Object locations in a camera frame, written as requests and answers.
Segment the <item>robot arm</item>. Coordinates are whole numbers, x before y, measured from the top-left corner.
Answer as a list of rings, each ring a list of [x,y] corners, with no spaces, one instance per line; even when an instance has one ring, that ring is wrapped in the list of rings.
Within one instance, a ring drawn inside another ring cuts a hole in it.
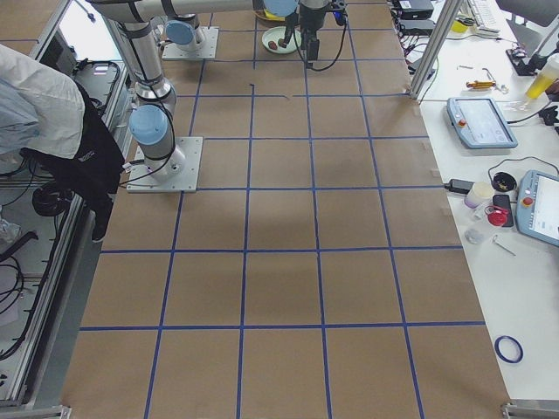
[[[348,26],[346,5],[343,1],[92,1],[93,8],[111,21],[119,33],[115,40],[128,71],[135,78],[135,93],[140,107],[150,105],[154,115],[168,123],[164,142],[167,150],[158,157],[145,155],[142,164],[146,173],[130,178],[125,184],[134,184],[144,178],[161,183],[174,175],[180,160],[177,138],[173,125],[176,92],[163,73],[159,47],[153,36],[151,20],[168,17],[171,23],[186,24],[189,44],[197,39],[199,30],[190,24],[200,13],[242,10],[268,10],[285,19],[281,47],[294,43],[304,66],[314,72],[318,59],[320,40],[317,32],[324,25],[325,16],[331,13],[343,28]]]
[[[197,14],[170,17],[165,24],[167,39],[185,51],[200,48],[205,41],[204,29]]]

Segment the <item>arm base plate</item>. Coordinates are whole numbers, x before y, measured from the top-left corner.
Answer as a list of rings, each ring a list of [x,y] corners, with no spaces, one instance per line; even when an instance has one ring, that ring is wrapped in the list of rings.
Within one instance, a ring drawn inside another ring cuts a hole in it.
[[[163,48],[164,60],[214,59],[219,28],[216,26],[170,25],[166,27],[168,43]]]
[[[124,186],[130,193],[196,192],[202,151],[202,137],[176,137],[176,149],[168,161],[146,159],[137,146],[135,159],[143,162],[131,168]]]

